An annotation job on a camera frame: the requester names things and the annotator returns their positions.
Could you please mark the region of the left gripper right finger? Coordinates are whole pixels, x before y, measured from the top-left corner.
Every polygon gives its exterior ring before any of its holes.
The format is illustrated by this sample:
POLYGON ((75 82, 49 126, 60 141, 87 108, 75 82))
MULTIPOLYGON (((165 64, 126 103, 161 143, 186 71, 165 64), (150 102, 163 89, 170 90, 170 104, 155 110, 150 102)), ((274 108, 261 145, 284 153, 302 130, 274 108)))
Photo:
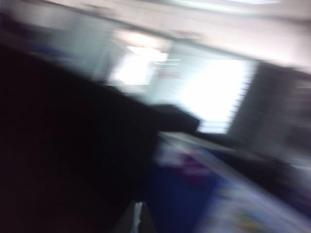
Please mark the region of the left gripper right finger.
POLYGON ((150 215, 148 206, 145 202, 142 203, 140 213, 140 232, 141 233, 156 233, 156 229, 150 215))

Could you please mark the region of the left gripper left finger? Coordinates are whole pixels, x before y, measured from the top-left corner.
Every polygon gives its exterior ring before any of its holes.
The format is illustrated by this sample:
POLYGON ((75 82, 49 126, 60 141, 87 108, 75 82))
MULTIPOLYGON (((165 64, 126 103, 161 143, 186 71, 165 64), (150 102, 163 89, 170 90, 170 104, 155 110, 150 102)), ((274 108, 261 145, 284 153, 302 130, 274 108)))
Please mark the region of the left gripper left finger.
POLYGON ((136 202, 132 201, 125 209, 120 219, 113 228, 113 233, 130 233, 133 227, 136 202))

